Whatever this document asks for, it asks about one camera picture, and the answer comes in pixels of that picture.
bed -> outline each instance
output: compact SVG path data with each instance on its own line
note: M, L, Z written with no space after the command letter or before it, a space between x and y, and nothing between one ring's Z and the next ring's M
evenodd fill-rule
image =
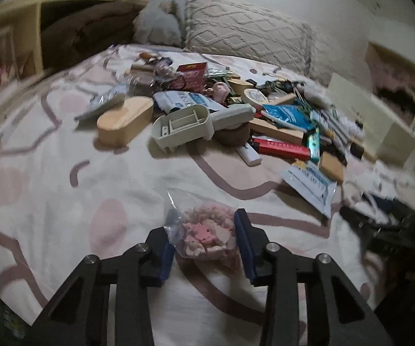
M364 254L337 213L340 189L325 221L282 182L280 172L289 167L282 159L264 156L261 165L248 167L234 150L214 141L192 142L166 155L151 141L150 126L128 147L110 150L95 140L93 124L74 122L89 98L116 84L142 50L148 48L111 47L44 80L0 111L1 300L31 325L85 255L121 254L161 226L164 189L178 188L245 208L270 240L293 253L330 254L375 307L384 295L384 265ZM163 51L175 67L208 62L257 82L273 71L306 79L250 59L159 48ZM372 174L367 163L348 159L347 175ZM303 288L299 295L305 344ZM266 289L251 287L242 271L178 257L165 286L149 291L155 344L256 345L265 298Z

blue packet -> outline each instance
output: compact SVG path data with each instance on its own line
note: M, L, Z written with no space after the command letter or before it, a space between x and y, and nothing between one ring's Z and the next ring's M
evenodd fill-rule
M276 122L282 127L303 131L312 130L314 125L295 105L268 105L263 104L262 115Z

transparent plastic bag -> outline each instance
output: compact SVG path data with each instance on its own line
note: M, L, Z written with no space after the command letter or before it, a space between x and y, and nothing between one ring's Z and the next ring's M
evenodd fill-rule
M167 189L164 195L164 229L181 257L239 267L236 208L180 189Z

brown round object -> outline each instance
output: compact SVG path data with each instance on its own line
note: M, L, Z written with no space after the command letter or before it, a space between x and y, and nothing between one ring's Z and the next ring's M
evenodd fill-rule
M214 138L225 147L240 147L247 143L250 135L249 123L246 122L236 129L216 131Z

white packet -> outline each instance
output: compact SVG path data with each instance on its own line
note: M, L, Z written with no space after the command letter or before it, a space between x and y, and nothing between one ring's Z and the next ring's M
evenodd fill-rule
M322 215L331 218L337 183L329 180L313 162L297 160L281 177Z
M227 109L216 101L207 98L204 95L189 91L160 91L153 95L154 101L161 110L169 114L173 109L183 109L187 106L201 104L209 110L218 112Z

